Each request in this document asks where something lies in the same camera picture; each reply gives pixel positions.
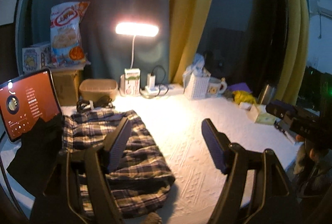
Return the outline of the black cloth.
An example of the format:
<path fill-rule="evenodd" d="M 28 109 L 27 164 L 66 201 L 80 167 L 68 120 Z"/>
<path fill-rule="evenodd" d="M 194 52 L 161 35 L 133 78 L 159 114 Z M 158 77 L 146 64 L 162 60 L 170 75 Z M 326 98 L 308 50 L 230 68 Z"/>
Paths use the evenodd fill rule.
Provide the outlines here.
<path fill-rule="evenodd" d="M 7 167 L 9 175 L 29 194 L 40 196 L 62 148 L 63 117 L 49 121 L 39 118 L 32 129 L 21 136 L 21 147 Z"/>

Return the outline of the white power strip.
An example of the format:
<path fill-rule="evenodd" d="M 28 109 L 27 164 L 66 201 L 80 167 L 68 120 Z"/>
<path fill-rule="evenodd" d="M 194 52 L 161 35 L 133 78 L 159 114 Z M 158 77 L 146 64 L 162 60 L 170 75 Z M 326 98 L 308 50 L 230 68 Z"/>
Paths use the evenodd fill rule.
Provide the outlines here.
<path fill-rule="evenodd" d="M 142 90 L 142 93 L 152 96 L 182 95 L 184 93 L 184 88 L 179 84 L 156 85 L 152 89 L 145 86 L 144 90 Z"/>

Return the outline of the white textured table cloth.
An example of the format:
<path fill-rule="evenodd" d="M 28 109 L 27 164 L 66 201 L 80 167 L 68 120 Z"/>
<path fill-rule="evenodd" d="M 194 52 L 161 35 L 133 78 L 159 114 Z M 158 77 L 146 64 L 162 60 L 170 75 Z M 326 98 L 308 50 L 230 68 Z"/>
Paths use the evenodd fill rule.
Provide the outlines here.
<path fill-rule="evenodd" d="M 158 210 L 164 223 L 207 223 L 220 196 L 226 178 L 216 169 L 201 134 L 204 119 L 247 150 L 272 149 L 284 168 L 298 151 L 279 130 L 254 123 L 225 98 L 118 96 L 114 105 L 119 112 L 133 110 L 141 117 L 175 175 L 167 201 Z"/>

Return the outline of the cardboard box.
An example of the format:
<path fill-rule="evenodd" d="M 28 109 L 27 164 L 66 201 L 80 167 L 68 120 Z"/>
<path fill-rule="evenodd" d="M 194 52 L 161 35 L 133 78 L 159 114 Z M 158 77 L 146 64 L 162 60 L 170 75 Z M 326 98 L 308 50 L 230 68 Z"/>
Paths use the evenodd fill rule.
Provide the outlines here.
<path fill-rule="evenodd" d="M 60 106 L 75 106 L 79 100 L 79 85 L 85 65 L 52 68 L 51 74 Z"/>

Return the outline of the white plastic basket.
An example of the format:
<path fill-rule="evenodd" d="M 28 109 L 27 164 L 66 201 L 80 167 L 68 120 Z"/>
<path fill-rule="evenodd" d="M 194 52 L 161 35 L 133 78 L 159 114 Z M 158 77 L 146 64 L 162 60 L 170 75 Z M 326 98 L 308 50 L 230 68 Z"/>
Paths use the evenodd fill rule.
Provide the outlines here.
<path fill-rule="evenodd" d="M 205 98 L 209 79 L 210 72 L 205 68 L 205 59 L 201 54 L 196 53 L 193 62 L 182 75 L 183 93 L 190 100 Z"/>

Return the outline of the steel kettle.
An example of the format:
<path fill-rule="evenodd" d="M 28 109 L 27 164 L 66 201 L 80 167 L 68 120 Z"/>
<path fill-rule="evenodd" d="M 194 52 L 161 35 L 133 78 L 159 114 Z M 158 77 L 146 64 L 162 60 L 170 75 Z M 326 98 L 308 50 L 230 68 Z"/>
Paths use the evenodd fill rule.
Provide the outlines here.
<path fill-rule="evenodd" d="M 259 94 L 257 103 L 261 105 L 267 105 L 270 103 L 276 94 L 277 87 L 271 84 L 265 84 L 261 93 Z"/>

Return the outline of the small white printed box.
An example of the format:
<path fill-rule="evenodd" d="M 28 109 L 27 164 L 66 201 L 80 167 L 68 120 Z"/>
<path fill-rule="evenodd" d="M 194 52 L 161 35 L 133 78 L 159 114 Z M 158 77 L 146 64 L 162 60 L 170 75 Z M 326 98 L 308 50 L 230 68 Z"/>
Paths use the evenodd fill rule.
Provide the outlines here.
<path fill-rule="evenodd" d="M 22 48 L 22 70 L 31 73 L 47 67 L 51 63 L 51 43 L 49 41 Z"/>

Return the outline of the tablet with red screen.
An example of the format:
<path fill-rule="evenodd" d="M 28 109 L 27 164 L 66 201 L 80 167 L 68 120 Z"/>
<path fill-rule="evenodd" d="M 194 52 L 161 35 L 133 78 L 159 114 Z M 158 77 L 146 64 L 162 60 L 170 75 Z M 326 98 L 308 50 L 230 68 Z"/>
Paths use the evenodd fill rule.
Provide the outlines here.
<path fill-rule="evenodd" d="M 50 69 L 19 76 L 1 84 L 1 119 L 10 142 L 21 139 L 38 119 L 62 113 Z"/>

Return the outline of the blue plaid pants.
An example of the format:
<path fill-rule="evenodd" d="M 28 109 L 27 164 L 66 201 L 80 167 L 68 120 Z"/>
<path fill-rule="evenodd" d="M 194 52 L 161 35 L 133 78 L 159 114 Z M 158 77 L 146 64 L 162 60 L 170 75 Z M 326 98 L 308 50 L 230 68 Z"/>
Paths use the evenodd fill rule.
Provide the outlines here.
<path fill-rule="evenodd" d="M 65 115 L 62 146 L 75 152 L 98 144 L 116 129 L 124 117 L 131 123 L 131 135 L 118 166 L 108 172 L 106 178 L 122 217 L 136 218 L 165 205 L 175 176 L 135 111 L 101 109 Z"/>

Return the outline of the brown lidded plastic box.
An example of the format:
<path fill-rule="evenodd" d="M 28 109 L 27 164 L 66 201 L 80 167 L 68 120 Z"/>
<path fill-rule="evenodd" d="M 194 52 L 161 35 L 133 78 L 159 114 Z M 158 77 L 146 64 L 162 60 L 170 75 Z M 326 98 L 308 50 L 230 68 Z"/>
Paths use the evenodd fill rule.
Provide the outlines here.
<path fill-rule="evenodd" d="M 118 93 L 118 83 L 112 79 L 86 79 L 79 85 L 79 94 L 84 100 L 96 102 L 103 96 L 114 101 Z"/>

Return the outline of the yellow cloth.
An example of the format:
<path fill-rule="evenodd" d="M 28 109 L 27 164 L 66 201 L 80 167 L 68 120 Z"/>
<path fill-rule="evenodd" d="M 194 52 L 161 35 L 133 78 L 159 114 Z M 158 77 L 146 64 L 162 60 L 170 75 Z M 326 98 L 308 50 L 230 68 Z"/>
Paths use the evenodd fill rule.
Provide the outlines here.
<path fill-rule="evenodd" d="M 233 101 L 239 105 L 240 103 L 249 103 L 249 104 L 256 104 L 256 98 L 247 91 L 244 90 L 236 90 L 232 92 Z"/>

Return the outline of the white printed mug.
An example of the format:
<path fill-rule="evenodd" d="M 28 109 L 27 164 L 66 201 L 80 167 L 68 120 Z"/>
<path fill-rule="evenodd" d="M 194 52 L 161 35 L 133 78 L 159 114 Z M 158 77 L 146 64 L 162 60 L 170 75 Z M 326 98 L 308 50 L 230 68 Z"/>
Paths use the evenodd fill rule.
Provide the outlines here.
<path fill-rule="evenodd" d="M 211 77 L 209 79 L 209 85 L 207 90 L 207 96 L 217 97 L 222 95 L 227 89 L 226 79 L 223 77 L 221 79 Z"/>

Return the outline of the white desk lamp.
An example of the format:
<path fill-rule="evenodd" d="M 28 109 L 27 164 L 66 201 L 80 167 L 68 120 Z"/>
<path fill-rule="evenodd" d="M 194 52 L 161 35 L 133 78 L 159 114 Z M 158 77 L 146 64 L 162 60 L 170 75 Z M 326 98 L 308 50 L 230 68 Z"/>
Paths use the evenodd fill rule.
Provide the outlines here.
<path fill-rule="evenodd" d="M 116 25 L 115 32 L 118 35 L 132 36 L 130 68 L 133 68 L 136 37 L 154 38 L 159 33 L 159 27 L 157 25 L 142 22 L 120 22 Z"/>

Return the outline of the teal curtain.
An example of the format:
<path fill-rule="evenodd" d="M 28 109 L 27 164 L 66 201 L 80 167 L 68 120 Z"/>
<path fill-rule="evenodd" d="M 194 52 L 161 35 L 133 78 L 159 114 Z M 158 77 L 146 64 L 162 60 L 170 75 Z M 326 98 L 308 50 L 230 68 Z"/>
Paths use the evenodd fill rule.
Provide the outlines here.
<path fill-rule="evenodd" d="M 133 66 L 142 76 L 157 65 L 168 75 L 168 0 L 19 0 L 16 16 L 17 62 L 22 48 L 50 39 L 50 14 L 54 5 L 68 1 L 88 1 L 90 5 L 80 24 L 83 49 L 90 65 L 84 74 L 90 78 L 119 79 L 131 65 L 132 36 L 118 35 L 120 22 L 142 22 L 159 27 L 154 38 L 136 37 Z"/>

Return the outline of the yellow curtain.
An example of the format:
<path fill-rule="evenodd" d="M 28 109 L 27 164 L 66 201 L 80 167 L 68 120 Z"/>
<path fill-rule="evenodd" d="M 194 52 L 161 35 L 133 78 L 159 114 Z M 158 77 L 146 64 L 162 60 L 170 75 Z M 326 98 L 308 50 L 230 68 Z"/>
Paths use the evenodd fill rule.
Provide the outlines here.
<path fill-rule="evenodd" d="M 212 0 L 169 0 L 169 78 L 182 82 L 198 48 Z M 307 0 L 288 0 L 289 24 L 285 62 L 276 96 L 289 104 L 297 101 L 308 54 Z"/>

